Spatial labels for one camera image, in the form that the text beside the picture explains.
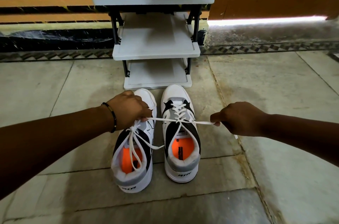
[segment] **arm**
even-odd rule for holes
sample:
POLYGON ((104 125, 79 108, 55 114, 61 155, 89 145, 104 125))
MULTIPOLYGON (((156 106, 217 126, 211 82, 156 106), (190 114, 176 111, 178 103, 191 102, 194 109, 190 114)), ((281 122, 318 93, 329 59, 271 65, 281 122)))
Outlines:
MULTIPOLYGON (((125 91, 109 100, 116 130, 151 117, 141 97, 125 91)), ((0 200, 79 145, 113 129, 105 105, 87 110, 0 128, 0 200)))
POLYGON ((229 104, 212 114, 236 135, 263 136, 312 153, 339 167, 339 124, 267 114, 248 102, 229 104))

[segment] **black beaded bracelet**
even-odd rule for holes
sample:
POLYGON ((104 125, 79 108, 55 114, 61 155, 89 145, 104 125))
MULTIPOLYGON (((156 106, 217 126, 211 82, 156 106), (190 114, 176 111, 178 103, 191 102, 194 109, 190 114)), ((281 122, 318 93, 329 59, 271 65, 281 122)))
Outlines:
POLYGON ((108 109, 111 111, 112 115, 113 115, 113 118, 114 118, 114 127, 111 130, 111 133, 113 133, 116 130, 116 128, 117 128, 117 118, 115 116, 115 113, 114 113, 112 108, 107 103, 102 103, 101 105, 106 105, 108 107, 108 109))

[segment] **hand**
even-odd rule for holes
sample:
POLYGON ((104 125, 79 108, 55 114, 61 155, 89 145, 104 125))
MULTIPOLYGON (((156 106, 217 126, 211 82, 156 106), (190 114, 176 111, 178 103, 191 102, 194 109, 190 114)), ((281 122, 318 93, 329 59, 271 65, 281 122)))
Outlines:
POLYGON ((147 117, 152 116, 152 111, 148 108, 147 103, 130 90, 116 95, 107 103, 117 118, 116 130, 129 128, 136 120, 146 121, 147 117))
POLYGON ((248 102, 236 102, 212 114, 210 121, 215 122, 216 126, 220 126, 221 122, 235 135, 261 136, 262 127, 268 116, 248 102))

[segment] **sneaker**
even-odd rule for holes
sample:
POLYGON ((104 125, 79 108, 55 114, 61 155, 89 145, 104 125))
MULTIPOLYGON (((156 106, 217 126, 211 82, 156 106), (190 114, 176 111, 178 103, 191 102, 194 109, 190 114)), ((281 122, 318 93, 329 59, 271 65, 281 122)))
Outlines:
MULTIPOLYGON (((152 110, 152 117, 157 117, 157 105, 154 96, 147 89, 134 92, 146 102, 152 110)), ((142 191, 150 183, 153 172, 152 149, 154 120, 135 121, 130 128, 119 133, 115 144, 111 168, 119 188, 126 193, 142 191)))
POLYGON ((189 182, 198 172, 201 146, 198 122, 185 89, 175 84, 168 86, 162 95, 161 111, 166 174, 175 182, 189 182))

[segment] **shoe rack shelf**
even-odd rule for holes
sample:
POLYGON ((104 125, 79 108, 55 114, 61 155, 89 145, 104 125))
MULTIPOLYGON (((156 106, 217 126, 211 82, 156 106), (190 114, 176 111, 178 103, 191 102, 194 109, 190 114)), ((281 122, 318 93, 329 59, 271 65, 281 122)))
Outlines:
POLYGON ((214 0, 93 2, 108 7, 114 37, 112 56, 123 63, 125 89, 164 88, 174 83, 192 86, 191 59, 200 55, 201 5, 214 0))

